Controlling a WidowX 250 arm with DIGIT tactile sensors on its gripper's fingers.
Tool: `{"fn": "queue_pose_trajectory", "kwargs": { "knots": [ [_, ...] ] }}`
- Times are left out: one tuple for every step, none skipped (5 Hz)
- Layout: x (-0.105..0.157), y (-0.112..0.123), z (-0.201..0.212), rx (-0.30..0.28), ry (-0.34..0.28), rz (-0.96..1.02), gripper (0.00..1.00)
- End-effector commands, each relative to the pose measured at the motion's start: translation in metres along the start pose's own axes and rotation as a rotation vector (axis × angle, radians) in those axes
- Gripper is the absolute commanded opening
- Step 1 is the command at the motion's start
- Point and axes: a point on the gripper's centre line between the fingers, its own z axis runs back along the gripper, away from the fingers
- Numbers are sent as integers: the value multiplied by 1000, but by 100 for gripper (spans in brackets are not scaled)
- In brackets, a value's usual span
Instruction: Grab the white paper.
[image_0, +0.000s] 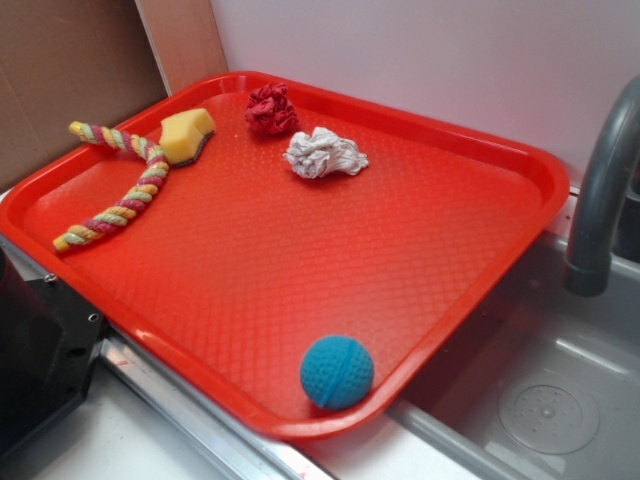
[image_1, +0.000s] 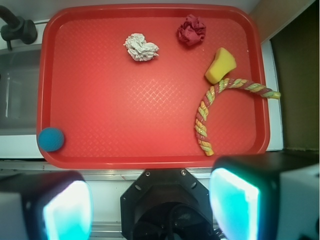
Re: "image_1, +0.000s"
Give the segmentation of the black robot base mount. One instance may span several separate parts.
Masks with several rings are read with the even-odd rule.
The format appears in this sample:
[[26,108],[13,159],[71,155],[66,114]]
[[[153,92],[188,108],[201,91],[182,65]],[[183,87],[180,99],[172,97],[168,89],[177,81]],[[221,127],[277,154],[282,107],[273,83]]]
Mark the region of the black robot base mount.
[[146,169],[120,197],[127,240],[219,240],[209,191],[184,168]]

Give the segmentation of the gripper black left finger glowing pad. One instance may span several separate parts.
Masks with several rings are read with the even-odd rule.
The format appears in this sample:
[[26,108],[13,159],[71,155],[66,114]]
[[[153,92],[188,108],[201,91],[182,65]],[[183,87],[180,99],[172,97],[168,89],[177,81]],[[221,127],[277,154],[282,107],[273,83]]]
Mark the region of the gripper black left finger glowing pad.
[[2,240],[88,240],[92,223],[91,188],[79,172],[1,176]]

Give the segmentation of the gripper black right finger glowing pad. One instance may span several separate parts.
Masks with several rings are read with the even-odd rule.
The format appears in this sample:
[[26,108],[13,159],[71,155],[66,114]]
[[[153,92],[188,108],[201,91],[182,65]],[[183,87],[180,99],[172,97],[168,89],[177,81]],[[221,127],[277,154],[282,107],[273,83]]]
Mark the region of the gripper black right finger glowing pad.
[[223,156],[212,167],[209,202],[228,240],[317,240],[317,154],[267,152]]

